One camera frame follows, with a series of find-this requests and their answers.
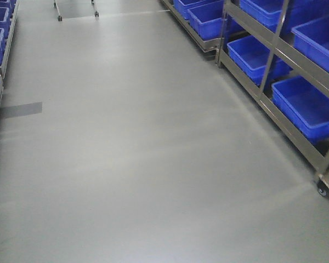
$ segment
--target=gray floor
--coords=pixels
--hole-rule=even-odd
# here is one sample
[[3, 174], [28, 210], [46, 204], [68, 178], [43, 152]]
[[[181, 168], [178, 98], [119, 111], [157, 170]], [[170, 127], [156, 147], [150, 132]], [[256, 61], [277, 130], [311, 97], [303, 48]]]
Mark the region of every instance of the gray floor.
[[0, 263], [329, 262], [329, 201], [236, 81], [157, 0], [97, 1], [21, 2]]

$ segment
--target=aisle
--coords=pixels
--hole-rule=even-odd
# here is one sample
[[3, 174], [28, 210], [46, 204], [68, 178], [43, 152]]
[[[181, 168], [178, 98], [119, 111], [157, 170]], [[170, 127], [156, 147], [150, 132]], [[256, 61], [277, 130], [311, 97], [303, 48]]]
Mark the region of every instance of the aisle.
[[157, 0], [97, 1], [21, 1], [0, 263], [329, 262], [313, 170], [235, 80]]

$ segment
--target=metal shelving rack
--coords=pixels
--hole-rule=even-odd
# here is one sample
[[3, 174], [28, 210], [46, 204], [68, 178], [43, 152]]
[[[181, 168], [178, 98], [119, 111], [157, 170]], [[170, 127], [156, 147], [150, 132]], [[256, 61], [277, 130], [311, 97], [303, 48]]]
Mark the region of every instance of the metal shelving rack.
[[[93, 5], [93, 8], [94, 8], [94, 15], [96, 18], [99, 17], [99, 12], [98, 12], [98, 8], [97, 8], [97, 4], [95, 2], [96, 0], [91, 0], [92, 2], [92, 5]], [[60, 8], [59, 8], [59, 5], [57, 4], [57, 0], [54, 0], [54, 8], [56, 8], [57, 10], [57, 20], [58, 22], [61, 22], [62, 21], [62, 15], [61, 15], [61, 12], [60, 12]]]
[[264, 93], [268, 85], [268, 73], [273, 66], [275, 55], [280, 57], [298, 74], [304, 77], [312, 85], [318, 88], [329, 98], [329, 73], [309, 60], [306, 56], [296, 50], [292, 45], [283, 40], [280, 35], [282, 27], [287, 19], [287, 10], [290, 5], [289, 0], [284, 0], [282, 12], [276, 32], [272, 32], [264, 27], [260, 22], [245, 13], [239, 7], [238, 1], [225, 0], [223, 11], [222, 36], [225, 36], [225, 28], [233, 18], [248, 33], [254, 35], [261, 43], [270, 50], [266, 70], [261, 85], [258, 87], [252, 80], [233, 62], [226, 52], [227, 39], [222, 38], [219, 52], [216, 56], [217, 64], [225, 66], [232, 75], [240, 82], [258, 105], [276, 123], [285, 135], [293, 142], [297, 149], [315, 168], [315, 182], [318, 191], [323, 196], [329, 196], [329, 149], [325, 155], [312, 145], [306, 137], [292, 124], [292, 122], [272, 103], [270, 96]]
[[161, 2], [168, 8], [171, 14], [178, 20], [182, 27], [187, 31], [190, 37], [196, 42], [203, 52], [210, 52], [217, 50], [220, 46], [220, 38], [204, 41], [190, 26], [189, 22], [185, 20], [181, 14], [174, 8], [173, 0], [161, 0]]
[[6, 48], [5, 48], [5, 52], [4, 52], [4, 55], [3, 55], [2, 64], [0, 66], [0, 105], [1, 105], [1, 98], [2, 98], [2, 95], [3, 95], [3, 92], [4, 92], [4, 83], [3, 83], [3, 81], [5, 79], [7, 62], [8, 62], [8, 59], [9, 59], [13, 34], [14, 34], [15, 26], [16, 26], [16, 20], [17, 20], [17, 13], [18, 13], [19, 4], [20, 4], [20, 0], [17, 0], [16, 5], [15, 5], [15, 9], [14, 9], [14, 12], [13, 12], [12, 18], [11, 18], [10, 32], [9, 32], [9, 36], [6, 40]]
[[15, 9], [13, 11], [12, 18], [11, 18], [10, 32], [9, 32], [9, 36], [6, 40], [5, 53], [4, 53], [2, 63], [0, 66], [0, 75], [2, 76], [2, 78], [5, 78], [6, 67], [7, 67], [7, 62], [9, 60], [12, 38], [13, 38], [14, 31], [15, 31], [16, 21], [17, 21], [17, 13], [18, 13], [19, 4], [20, 4], [20, 1], [17, 0]]

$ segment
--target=metal post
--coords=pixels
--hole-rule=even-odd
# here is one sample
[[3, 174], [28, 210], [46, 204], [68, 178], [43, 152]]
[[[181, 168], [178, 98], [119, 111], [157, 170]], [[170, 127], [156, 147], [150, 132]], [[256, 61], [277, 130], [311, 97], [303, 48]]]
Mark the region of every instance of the metal post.
[[280, 14], [280, 17], [279, 17], [278, 26], [277, 26], [276, 32], [273, 36], [272, 47], [270, 49], [270, 53], [269, 53], [268, 60], [267, 60], [267, 65], [266, 65], [266, 68], [265, 68], [265, 71], [264, 71], [264, 74], [263, 74], [263, 78], [262, 78], [262, 82], [261, 82], [261, 85], [260, 85], [260, 90], [259, 90], [259, 94], [258, 94], [259, 99], [260, 99], [260, 97], [263, 93], [263, 90], [264, 90], [265, 86], [266, 86], [268, 76], [269, 76], [269, 71], [272, 67], [272, 64], [275, 62], [275, 47], [276, 47], [276, 45], [279, 41], [280, 33], [281, 33], [282, 28], [284, 26], [286, 13], [287, 13], [287, 10], [288, 10], [288, 7], [289, 7], [289, 2], [290, 2], [289, 0], [284, 0], [284, 2], [283, 2], [282, 11], [281, 11], [281, 14]]

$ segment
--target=floor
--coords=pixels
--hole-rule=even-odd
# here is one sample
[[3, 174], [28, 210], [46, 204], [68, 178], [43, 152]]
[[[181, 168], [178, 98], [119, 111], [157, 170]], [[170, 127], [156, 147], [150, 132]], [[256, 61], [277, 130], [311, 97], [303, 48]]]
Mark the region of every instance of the floor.
[[21, 1], [0, 263], [329, 262], [314, 171], [232, 76], [157, 0], [97, 4]]

